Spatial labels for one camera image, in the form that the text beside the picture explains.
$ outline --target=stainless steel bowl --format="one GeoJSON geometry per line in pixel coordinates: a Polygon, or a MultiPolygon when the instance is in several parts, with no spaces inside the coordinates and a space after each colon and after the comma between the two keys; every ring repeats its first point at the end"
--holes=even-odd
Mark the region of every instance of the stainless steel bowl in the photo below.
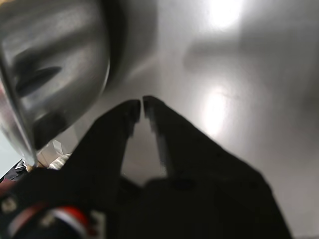
{"type": "Polygon", "coordinates": [[[98,0],[0,0],[0,124],[28,164],[100,95],[108,46],[98,0]]]}

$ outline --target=metal bowl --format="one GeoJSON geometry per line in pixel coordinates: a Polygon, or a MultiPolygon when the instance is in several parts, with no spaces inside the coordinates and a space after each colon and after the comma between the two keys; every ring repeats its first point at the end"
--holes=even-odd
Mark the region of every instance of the metal bowl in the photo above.
{"type": "Polygon", "coordinates": [[[104,89],[101,9],[98,0],[0,0],[0,124],[30,165],[104,89]]]}

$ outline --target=stainless steel countertop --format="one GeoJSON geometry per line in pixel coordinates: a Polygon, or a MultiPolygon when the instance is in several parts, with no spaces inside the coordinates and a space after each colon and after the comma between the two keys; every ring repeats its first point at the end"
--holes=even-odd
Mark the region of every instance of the stainless steel countertop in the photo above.
{"type": "MultiPolygon", "coordinates": [[[[319,1],[121,4],[128,20],[121,63],[60,141],[72,148],[97,116],[155,95],[263,172],[294,236],[318,235],[319,1]]],[[[140,184],[165,175],[146,119],[128,143],[123,173],[140,184]]]]}

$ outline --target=gray surface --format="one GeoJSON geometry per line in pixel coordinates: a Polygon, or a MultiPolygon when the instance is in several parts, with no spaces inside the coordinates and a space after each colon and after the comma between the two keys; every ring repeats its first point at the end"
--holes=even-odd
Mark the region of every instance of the gray surface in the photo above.
{"type": "MultiPolygon", "coordinates": [[[[318,235],[319,1],[121,2],[129,24],[121,65],[61,138],[79,138],[116,104],[153,94],[264,173],[294,236],[318,235]]],[[[141,184],[163,176],[158,158],[143,119],[123,173],[141,184]]]]}
{"type": "Polygon", "coordinates": [[[1,122],[27,163],[94,103],[106,84],[109,42],[97,0],[0,1],[1,122]]]}

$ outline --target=reflective metal surface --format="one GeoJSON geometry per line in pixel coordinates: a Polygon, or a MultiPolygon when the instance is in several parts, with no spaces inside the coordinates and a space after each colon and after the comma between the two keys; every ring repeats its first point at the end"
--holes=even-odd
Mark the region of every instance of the reflective metal surface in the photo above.
{"type": "Polygon", "coordinates": [[[29,164],[102,92],[107,35],[97,0],[0,1],[2,92],[13,110],[1,123],[29,164]]]}
{"type": "MultiPolygon", "coordinates": [[[[121,64],[103,97],[59,141],[71,149],[70,139],[97,116],[153,94],[263,172],[296,237],[318,235],[319,1],[121,5],[128,23],[121,64]]],[[[165,174],[143,117],[122,171],[140,184],[165,174]]]]}

